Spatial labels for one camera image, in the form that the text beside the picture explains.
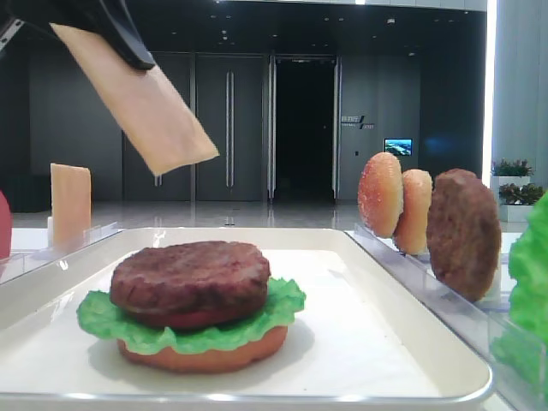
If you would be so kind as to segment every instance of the green lettuce leaf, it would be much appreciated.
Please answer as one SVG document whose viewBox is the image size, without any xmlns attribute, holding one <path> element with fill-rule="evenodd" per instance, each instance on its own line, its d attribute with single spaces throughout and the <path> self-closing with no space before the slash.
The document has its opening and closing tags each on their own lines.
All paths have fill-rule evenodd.
<svg viewBox="0 0 548 411">
<path fill-rule="evenodd" d="M 535 204 L 527 220 L 527 230 L 512 244 L 509 253 L 509 274 L 517 281 L 510 295 L 509 316 L 531 334 L 505 331 L 493 341 L 491 351 L 533 390 L 548 396 L 548 386 L 542 385 L 540 377 L 545 354 L 535 338 L 548 345 L 548 194 Z"/>
<path fill-rule="evenodd" d="M 156 354 L 171 347 L 179 354 L 200 354 L 210 349 L 230 351 L 258 341 L 274 327 L 290 325 L 302 311 L 305 293 L 293 280 L 271 278 L 265 306 L 252 317 L 229 325 L 195 332 L 174 332 L 166 327 L 154 330 L 139 324 L 110 302 L 102 291 L 90 291 L 77 310 L 80 328 L 100 339 L 121 339 L 137 354 Z"/>
</svg>

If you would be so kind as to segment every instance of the hamburger patty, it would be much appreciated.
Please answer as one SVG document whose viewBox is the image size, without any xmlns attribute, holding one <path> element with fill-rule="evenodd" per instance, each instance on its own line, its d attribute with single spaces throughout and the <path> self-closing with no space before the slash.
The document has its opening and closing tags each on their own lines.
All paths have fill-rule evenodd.
<svg viewBox="0 0 548 411">
<path fill-rule="evenodd" d="M 480 300 L 491 287 L 502 241 L 492 191 L 470 171 L 440 174 L 426 237 L 436 278 L 467 300 Z"/>
<path fill-rule="evenodd" d="M 268 260 L 252 244 L 202 241 L 144 248 L 114 270 L 110 300 L 142 314 L 262 306 L 270 274 Z"/>
</svg>

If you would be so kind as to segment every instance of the ceiling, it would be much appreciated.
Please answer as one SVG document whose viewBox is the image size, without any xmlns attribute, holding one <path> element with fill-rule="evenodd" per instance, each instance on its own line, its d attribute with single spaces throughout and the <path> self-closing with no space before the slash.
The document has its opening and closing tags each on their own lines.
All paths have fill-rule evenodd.
<svg viewBox="0 0 548 411">
<path fill-rule="evenodd" d="M 373 5 L 212 0 L 127 4 L 151 51 L 419 55 L 465 32 L 476 33 L 486 22 L 483 12 Z M 27 26 L 15 38 L 44 41 Z"/>
</svg>

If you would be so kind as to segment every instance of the floor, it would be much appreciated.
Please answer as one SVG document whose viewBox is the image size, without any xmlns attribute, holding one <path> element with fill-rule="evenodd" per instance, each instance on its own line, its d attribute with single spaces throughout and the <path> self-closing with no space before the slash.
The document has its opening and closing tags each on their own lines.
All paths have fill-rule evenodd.
<svg viewBox="0 0 548 411">
<path fill-rule="evenodd" d="M 16 228 L 45 228 L 49 212 L 15 214 Z M 139 227 L 309 227 L 353 229 L 360 221 L 356 204 L 180 202 L 96 203 L 93 225 Z M 522 232 L 525 223 L 502 223 L 504 232 Z"/>
</svg>

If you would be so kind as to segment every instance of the bottom bun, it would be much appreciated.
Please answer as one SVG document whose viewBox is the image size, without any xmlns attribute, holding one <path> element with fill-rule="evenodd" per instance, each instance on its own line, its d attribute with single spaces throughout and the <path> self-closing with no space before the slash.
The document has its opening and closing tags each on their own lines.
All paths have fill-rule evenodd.
<svg viewBox="0 0 548 411">
<path fill-rule="evenodd" d="M 120 353 L 128 360 L 172 372 L 220 373 L 233 372 L 275 354 L 288 335 L 288 327 L 275 327 L 260 340 L 248 342 L 232 351 L 211 349 L 202 354 L 178 354 L 164 348 L 157 354 L 143 355 L 129 351 L 123 340 L 118 340 Z"/>
</svg>

